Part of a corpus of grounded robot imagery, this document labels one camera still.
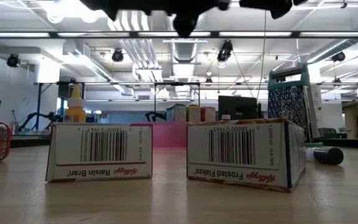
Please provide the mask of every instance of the small box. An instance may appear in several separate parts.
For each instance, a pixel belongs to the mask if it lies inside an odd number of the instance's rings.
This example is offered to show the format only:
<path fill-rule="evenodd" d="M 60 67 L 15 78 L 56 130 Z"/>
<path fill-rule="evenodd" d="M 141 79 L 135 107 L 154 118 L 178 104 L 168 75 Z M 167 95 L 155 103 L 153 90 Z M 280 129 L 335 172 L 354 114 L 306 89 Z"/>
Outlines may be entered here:
<path fill-rule="evenodd" d="M 201 108 L 201 121 L 216 121 L 216 109 L 210 106 Z"/>
<path fill-rule="evenodd" d="M 167 108 L 167 121 L 186 122 L 186 106 L 175 104 Z"/>
<path fill-rule="evenodd" d="M 52 125 L 47 182 L 151 177 L 151 124 Z"/>
<path fill-rule="evenodd" d="M 196 105 L 189 105 L 187 107 L 187 121 L 200 122 L 201 121 L 201 108 Z"/>
<path fill-rule="evenodd" d="M 305 168 L 303 129 L 284 118 L 188 124 L 187 177 L 291 191 Z"/>

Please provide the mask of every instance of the black monitor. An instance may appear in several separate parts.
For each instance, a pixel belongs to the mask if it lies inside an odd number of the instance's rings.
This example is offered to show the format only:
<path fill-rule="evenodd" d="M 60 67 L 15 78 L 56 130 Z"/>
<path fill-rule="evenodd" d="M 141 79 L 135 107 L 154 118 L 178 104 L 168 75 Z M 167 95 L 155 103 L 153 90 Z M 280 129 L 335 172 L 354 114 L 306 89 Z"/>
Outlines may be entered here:
<path fill-rule="evenodd" d="M 258 106 L 256 98 L 241 96 L 219 96 L 219 119 L 229 114 L 231 120 L 257 119 Z"/>

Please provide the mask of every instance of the white container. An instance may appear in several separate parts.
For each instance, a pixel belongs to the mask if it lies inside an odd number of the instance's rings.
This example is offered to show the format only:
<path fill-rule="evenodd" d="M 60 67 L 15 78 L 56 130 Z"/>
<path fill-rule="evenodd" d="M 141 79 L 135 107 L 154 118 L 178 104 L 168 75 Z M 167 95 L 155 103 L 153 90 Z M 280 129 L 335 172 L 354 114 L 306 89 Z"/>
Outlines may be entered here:
<path fill-rule="evenodd" d="M 187 177 L 291 191 L 306 163 L 303 129 L 286 119 L 188 124 Z"/>
<path fill-rule="evenodd" d="M 151 177 L 151 125 L 52 125 L 47 182 Z"/>

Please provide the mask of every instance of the ceiling light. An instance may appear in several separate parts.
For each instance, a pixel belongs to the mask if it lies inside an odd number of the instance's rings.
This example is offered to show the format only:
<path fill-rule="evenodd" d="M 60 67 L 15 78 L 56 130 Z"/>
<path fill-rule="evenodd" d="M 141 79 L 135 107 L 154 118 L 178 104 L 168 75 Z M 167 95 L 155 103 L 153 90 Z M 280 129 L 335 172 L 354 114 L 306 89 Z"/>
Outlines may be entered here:
<path fill-rule="evenodd" d="M 139 32 L 139 37 L 178 37 L 176 32 Z"/>
<path fill-rule="evenodd" d="M 194 31 L 190 37 L 209 37 L 210 32 Z M 139 32 L 139 37 L 179 37 L 177 32 Z"/>
<path fill-rule="evenodd" d="M 200 83 L 200 85 L 211 85 L 211 84 L 204 82 L 204 83 Z M 236 83 L 229 83 L 229 82 L 227 82 L 227 83 L 213 83 L 213 85 L 236 85 Z"/>
<path fill-rule="evenodd" d="M 128 32 L 58 32 L 57 35 L 59 37 L 66 37 L 66 38 L 129 37 Z"/>
<path fill-rule="evenodd" d="M 117 83 L 118 85 L 154 85 L 154 83 L 152 82 L 139 82 L 139 83 L 124 83 L 124 82 L 120 82 L 120 83 Z"/>
<path fill-rule="evenodd" d="M 292 32 L 219 32 L 220 37 L 289 37 Z"/>
<path fill-rule="evenodd" d="M 0 32 L 0 38 L 33 38 L 50 37 L 46 32 Z"/>
<path fill-rule="evenodd" d="M 162 40 L 164 44 L 206 44 L 207 40 L 181 40 L 181 39 L 172 39 L 172 40 Z"/>
<path fill-rule="evenodd" d="M 108 102 L 109 100 L 85 100 L 87 102 Z"/>
<path fill-rule="evenodd" d="M 190 34 L 190 37 L 209 37 L 210 35 L 210 32 L 194 31 Z"/>
<path fill-rule="evenodd" d="M 358 37 L 358 32 L 301 32 L 300 37 Z"/>
<path fill-rule="evenodd" d="M 97 82 L 91 82 L 91 83 L 85 83 L 85 85 L 110 85 L 110 83 L 97 83 Z"/>

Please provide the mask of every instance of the metal grater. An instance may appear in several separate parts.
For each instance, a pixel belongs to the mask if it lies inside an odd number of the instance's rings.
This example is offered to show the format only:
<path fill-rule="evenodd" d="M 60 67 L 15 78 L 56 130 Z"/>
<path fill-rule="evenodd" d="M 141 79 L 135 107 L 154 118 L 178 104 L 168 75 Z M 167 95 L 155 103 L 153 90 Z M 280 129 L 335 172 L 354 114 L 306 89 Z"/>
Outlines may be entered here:
<path fill-rule="evenodd" d="M 285 77 L 301 75 L 300 81 L 285 82 Z M 268 81 L 268 117 L 287 118 L 305 130 L 305 141 L 319 137 L 316 113 L 306 65 L 270 72 Z"/>

